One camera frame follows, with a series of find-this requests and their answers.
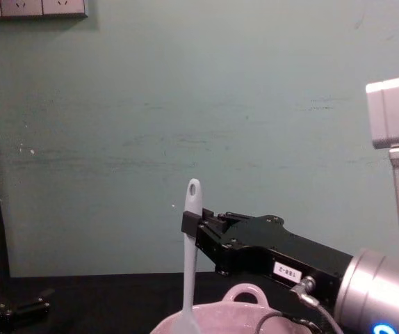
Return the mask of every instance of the black table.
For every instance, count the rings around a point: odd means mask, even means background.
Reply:
[[[162,319],[181,309],[182,273],[60,278],[12,278],[8,294],[14,302],[37,297],[47,288],[51,298],[48,320],[18,334],[148,334]],[[287,290],[257,276],[224,278],[198,273],[195,303],[219,301],[232,286],[254,283],[266,293],[272,308],[319,322],[320,316],[297,302]],[[252,301],[242,296],[241,300]]]

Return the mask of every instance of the cable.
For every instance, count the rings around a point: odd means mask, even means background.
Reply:
[[[322,305],[318,305],[316,309],[326,318],[326,320],[328,320],[328,322],[331,324],[336,334],[343,334],[343,331],[341,330],[339,324],[336,323],[331,314],[328,311],[326,311]]]
[[[263,316],[260,321],[258,321],[258,324],[256,325],[255,332],[254,334],[260,334],[261,327],[264,325],[266,320],[273,318],[273,317],[283,317],[283,314],[281,312],[271,312]]]

